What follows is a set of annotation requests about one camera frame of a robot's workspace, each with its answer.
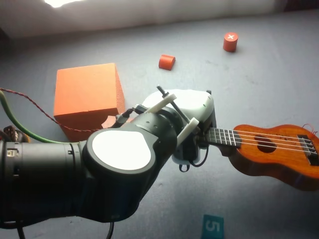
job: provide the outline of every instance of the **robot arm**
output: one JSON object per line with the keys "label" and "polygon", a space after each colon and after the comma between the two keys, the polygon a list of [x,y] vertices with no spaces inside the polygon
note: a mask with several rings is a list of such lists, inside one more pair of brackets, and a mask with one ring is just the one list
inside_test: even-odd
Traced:
{"label": "robot arm", "polygon": [[[190,91],[172,93],[188,118],[198,118],[200,131],[215,124],[209,93],[199,94],[204,107]],[[183,98],[193,100],[187,106]],[[0,221],[80,216],[106,223],[130,217],[170,156],[178,164],[198,158],[194,135],[185,135],[189,124],[173,106],[147,112],[160,102],[161,95],[151,95],[133,121],[80,143],[0,142]]]}

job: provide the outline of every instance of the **gray table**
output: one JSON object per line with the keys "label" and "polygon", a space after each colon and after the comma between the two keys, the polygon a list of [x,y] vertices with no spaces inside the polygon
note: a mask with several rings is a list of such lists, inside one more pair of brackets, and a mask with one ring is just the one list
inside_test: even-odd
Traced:
{"label": "gray table", "polygon": [[[0,56],[0,86],[28,94],[52,114],[58,69],[115,62],[127,107],[141,103],[157,84],[211,89],[221,128],[310,122],[319,129],[318,26],[319,11],[305,11],[25,39]],[[228,31],[239,34],[235,54],[222,49]],[[161,54],[176,57],[171,72],[158,69]],[[27,128],[66,140],[27,100],[7,97]],[[9,125],[0,112],[0,127]],[[211,147],[205,165],[188,173],[170,160],[137,212],[115,224],[114,238],[198,239],[204,214],[224,218],[227,239],[319,237],[319,193],[243,175]],[[108,227],[63,218],[27,227],[25,234],[27,239],[103,239]],[[0,238],[17,238],[17,232],[0,230]]]}

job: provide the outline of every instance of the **ukulele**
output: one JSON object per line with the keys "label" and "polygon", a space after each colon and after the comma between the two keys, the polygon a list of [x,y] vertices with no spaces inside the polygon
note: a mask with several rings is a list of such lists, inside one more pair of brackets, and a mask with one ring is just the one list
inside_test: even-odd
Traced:
{"label": "ukulele", "polygon": [[199,141],[217,146],[246,175],[274,177],[303,191],[319,189],[319,138],[305,128],[210,128]]}

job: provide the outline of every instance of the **number 5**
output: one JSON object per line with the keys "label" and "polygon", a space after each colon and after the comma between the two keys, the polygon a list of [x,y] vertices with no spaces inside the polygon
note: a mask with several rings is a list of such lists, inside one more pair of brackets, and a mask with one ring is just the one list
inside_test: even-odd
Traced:
{"label": "number 5", "polygon": [[216,230],[219,232],[219,223],[218,222],[211,222],[211,221],[206,222],[206,230],[212,232],[215,230],[215,227],[217,227]]}

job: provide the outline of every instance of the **ukulele neck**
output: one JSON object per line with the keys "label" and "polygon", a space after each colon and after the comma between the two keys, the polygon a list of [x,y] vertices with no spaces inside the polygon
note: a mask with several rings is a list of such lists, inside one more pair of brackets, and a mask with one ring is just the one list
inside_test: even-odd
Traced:
{"label": "ukulele neck", "polygon": [[199,137],[200,142],[205,142],[211,145],[221,145],[240,148],[241,138],[234,130],[210,128],[202,137]]}

